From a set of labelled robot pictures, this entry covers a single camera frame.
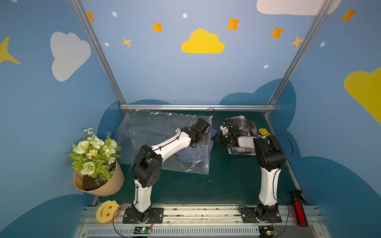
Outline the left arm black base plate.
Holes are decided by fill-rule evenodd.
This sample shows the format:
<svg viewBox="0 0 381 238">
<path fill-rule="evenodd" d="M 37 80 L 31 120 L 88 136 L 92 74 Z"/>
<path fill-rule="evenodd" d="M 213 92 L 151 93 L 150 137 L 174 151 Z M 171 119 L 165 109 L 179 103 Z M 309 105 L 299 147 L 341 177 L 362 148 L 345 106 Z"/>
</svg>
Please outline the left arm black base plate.
<svg viewBox="0 0 381 238">
<path fill-rule="evenodd" d="M 164 209 L 149 208 L 145 212 L 139 212 L 135 207 L 129 207 L 123 215 L 123 224 L 162 224 L 164 217 Z"/>
</svg>

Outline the blue checked shirt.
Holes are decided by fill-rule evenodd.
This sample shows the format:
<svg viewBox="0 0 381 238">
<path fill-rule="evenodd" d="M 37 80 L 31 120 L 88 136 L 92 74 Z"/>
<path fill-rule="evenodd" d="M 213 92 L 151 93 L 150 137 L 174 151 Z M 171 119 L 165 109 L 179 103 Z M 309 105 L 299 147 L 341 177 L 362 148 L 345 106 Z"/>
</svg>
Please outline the blue checked shirt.
<svg viewBox="0 0 381 238">
<path fill-rule="evenodd" d="M 210 160 L 210 154 L 214 145 L 212 139 L 208 145 L 196 144 L 195 147 L 187 147 L 175 153 L 178 159 L 186 163 L 200 163 Z"/>
</svg>

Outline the clear plastic vacuum bag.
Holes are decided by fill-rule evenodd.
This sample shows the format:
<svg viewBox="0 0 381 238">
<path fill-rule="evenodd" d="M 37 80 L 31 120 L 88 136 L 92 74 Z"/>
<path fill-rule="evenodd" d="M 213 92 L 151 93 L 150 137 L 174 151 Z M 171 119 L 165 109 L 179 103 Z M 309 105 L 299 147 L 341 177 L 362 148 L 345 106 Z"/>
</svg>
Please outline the clear plastic vacuum bag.
<svg viewBox="0 0 381 238">
<path fill-rule="evenodd" d="M 145 144 L 154 146 L 164 142 L 176 134 L 175 130 L 177 128 L 190 127 L 197 122 L 198 118 L 205 119 L 208 123 L 212 124 L 212 116 L 147 110 L 136 110 L 129 113 L 122 120 L 114 136 L 114 140 L 122 148 L 118 162 L 124 165 L 131 165 L 141 146 Z M 126 138 L 125 134 L 129 128 L 134 128 L 136 131 L 134 140 L 137 150 L 132 149 L 130 140 Z M 216 130 L 209 127 L 205 133 L 209 135 L 210 140 L 212 136 L 216 135 Z M 200 163 L 186 163 L 178 159 L 174 154 L 164 162 L 162 169 L 207 175 L 209 174 L 209 164 L 210 160 Z"/>
</svg>

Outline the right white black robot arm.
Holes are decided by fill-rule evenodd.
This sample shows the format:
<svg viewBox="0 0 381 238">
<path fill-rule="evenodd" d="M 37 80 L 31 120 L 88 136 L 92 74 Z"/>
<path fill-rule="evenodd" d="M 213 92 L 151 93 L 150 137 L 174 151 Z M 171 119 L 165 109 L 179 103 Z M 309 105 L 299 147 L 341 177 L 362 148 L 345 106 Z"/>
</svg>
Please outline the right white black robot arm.
<svg viewBox="0 0 381 238">
<path fill-rule="evenodd" d="M 226 146 L 231 155 L 256 156 L 261 167 L 261 191 L 256 217 L 264 222 L 278 216 L 277 184 L 286 156 L 277 137 L 266 129 L 259 129 L 259 136 L 244 136 L 241 131 L 234 132 L 222 127 L 217 142 Z"/>
</svg>

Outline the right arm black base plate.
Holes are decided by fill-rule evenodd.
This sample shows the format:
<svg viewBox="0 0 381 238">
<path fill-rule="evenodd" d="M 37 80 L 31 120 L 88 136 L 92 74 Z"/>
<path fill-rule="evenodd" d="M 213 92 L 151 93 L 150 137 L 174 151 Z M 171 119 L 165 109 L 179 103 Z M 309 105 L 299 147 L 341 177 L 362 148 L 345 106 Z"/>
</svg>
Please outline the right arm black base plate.
<svg viewBox="0 0 381 238">
<path fill-rule="evenodd" d="M 277 204 L 274 206 L 239 206 L 243 223 L 282 223 Z"/>
</svg>

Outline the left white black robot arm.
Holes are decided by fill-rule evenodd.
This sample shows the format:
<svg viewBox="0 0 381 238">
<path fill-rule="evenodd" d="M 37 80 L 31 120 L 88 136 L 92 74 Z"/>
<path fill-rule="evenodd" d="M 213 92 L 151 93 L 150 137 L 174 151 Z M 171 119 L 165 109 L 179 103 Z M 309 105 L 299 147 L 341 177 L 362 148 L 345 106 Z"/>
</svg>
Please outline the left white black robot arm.
<svg viewBox="0 0 381 238">
<path fill-rule="evenodd" d="M 158 181 L 162 164 L 176 152 L 197 144 L 210 127 L 193 125 L 179 129 L 172 138 L 154 146 L 143 145 L 131 165 L 135 182 L 135 199 L 132 203 L 134 214 L 141 221 L 148 219 L 151 209 L 153 185 Z"/>
</svg>

